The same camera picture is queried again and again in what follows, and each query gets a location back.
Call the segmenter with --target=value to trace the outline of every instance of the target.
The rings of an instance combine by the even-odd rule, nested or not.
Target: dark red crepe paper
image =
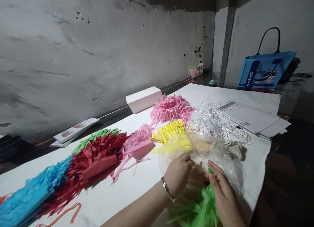
[[[42,213],[50,216],[60,213],[62,209],[77,195],[81,190],[92,184],[96,180],[106,179],[123,158],[121,148],[124,142],[130,137],[126,133],[112,134],[98,137],[76,154],[70,162],[66,171],[68,176],[64,185],[57,188],[53,193],[53,198],[46,203]]]

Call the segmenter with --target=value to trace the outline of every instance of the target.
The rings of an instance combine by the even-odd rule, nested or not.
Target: bracelet
[[[166,182],[165,182],[165,178],[162,177],[161,180],[162,180],[162,182],[163,182],[163,186],[164,186],[165,191],[167,192],[169,198],[171,199],[171,201],[172,201],[173,203],[175,203],[176,201],[174,200],[174,198],[173,198],[173,197],[171,196],[171,194],[169,193],[169,188],[168,188],[168,186],[167,186],[167,184],[166,184]]]

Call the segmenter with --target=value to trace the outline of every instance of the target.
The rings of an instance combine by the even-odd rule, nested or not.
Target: small bottle
[[[204,64],[202,61],[200,61],[199,63],[199,72],[200,72],[200,75],[203,75],[203,68],[204,68]]]

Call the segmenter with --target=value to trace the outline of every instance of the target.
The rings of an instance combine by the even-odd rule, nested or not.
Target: white paper sheet
[[[194,107],[202,102],[223,102],[228,99],[234,99],[273,115],[277,114],[280,101],[280,95],[276,94],[215,88],[195,84],[189,84],[172,95],[174,94],[182,95]],[[118,128],[122,132],[130,134],[143,125],[143,123],[150,123],[149,113],[151,110],[152,107],[138,114],[130,115],[107,128]],[[240,162],[238,160],[237,162],[238,168],[243,170],[244,195],[240,200],[240,205],[244,211],[247,222],[249,222],[252,217],[263,185],[265,160],[271,145],[270,141],[258,138],[252,134],[250,135],[251,141],[246,145],[247,152],[245,161]],[[35,177],[47,166],[66,159],[78,144],[79,141],[73,142],[66,148],[58,149],[0,175],[0,196],[4,196],[22,188],[26,179]],[[158,167],[158,154],[149,153],[146,157],[150,157],[151,160],[138,164],[134,176],[132,175],[135,166],[129,170],[123,171],[120,174],[118,181],[113,186],[111,186],[112,179],[109,177],[107,180],[97,184],[94,188],[83,190],[81,194],[72,200],[65,208],[67,209],[77,202],[82,204],[79,214],[74,223],[70,226],[98,227],[115,213],[139,198],[158,182],[163,175],[160,174]],[[68,226],[73,213],[74,210],[68,212],[54,226]],[[41,223],[48,225],[55,220],[57,216],[57,214],[54,214],[49,218],[44,216],[41,219],[36,220],[30,226],[35,227]],[[154,226],[166,226],[164,224],[164,218],[165,215],[157,220],[157,223]]]

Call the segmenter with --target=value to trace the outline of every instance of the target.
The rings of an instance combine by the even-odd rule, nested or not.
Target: hand
[[[164,178],[173,198],[176,198],[186,187],[194,165],[195,163],[187,154],[180,155],[170,163]]]
[[[208,167],[212,174],[206,174],[206,178],[213,186],[216,199],[216,208],[220,221],[224,227],[245,227],[237,197],[226,179],[225,173],[214,162],[208,160]]]

